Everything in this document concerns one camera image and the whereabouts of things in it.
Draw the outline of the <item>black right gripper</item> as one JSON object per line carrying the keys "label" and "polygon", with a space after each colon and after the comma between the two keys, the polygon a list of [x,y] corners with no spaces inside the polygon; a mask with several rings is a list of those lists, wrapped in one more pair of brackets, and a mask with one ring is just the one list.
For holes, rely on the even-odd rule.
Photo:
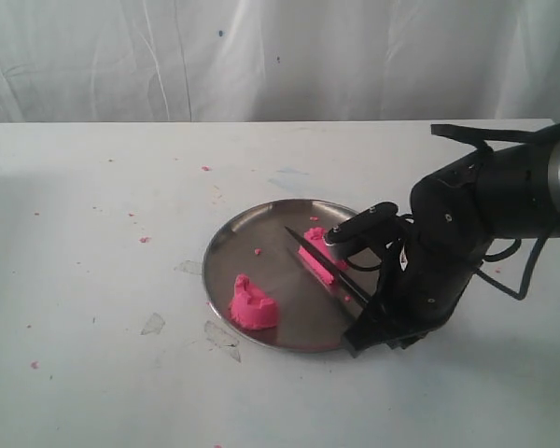
{"label": "black right gripper", "polygon": [[343,334],[343,347],[358,357],[376,345],[404,350],[425,339],[450,319],[484,255],[484,231],[462,235],[406,220],[398,245],[382,257],[376,293]]}

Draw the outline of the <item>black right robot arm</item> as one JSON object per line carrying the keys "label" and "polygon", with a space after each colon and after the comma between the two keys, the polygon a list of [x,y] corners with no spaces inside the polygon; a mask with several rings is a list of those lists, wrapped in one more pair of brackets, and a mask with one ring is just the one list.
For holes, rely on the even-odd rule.
{"label": "black right robot arm", "polygon": [[369,249],[380,260],[376,290],[343,334],[353,356],[380,344],[406,348],[439,329],[486,262],[534,239],[521,285],[510,291],[524,299],[542,248],[560,238],[560,123],[534,132],[440,123],[431,131],[472,151],[418,181],[408,214],[378,203],[328,235],[341,258]]}

